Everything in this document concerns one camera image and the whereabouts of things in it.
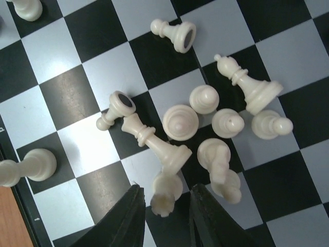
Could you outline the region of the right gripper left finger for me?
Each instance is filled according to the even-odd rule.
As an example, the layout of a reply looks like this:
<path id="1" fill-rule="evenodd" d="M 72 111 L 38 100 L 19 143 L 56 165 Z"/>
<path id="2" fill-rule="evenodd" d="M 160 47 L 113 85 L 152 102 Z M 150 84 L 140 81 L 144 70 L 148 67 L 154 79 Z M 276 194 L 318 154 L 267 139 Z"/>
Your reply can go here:
<path id="1" fill-rule="evenodd" d="M 134 184 L 90 231 L 72 246 L 143 246 L 144 189 Z"/>

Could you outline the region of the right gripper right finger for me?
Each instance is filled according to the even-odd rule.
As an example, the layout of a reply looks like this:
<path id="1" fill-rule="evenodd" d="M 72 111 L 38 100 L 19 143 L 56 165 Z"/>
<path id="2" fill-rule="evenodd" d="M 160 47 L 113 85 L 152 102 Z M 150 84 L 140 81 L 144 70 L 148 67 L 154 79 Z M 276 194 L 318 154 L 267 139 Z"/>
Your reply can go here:
<path id="1" fill-rule="evenodd" d="M 190 190 L 189 222 L 192 246 L 258 246 L 203 184 Z"/>

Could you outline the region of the white pawn piece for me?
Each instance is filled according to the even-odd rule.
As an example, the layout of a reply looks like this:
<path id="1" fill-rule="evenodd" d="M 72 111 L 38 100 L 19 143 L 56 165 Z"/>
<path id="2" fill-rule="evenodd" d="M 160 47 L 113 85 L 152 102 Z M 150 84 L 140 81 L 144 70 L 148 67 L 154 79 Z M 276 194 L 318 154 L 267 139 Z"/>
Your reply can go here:
<path id="1" fill-rule="evenodd" d="M 36 21 L 43 12 L 40 0 L 12 0 L 17 15 L 26 21 Z"/>

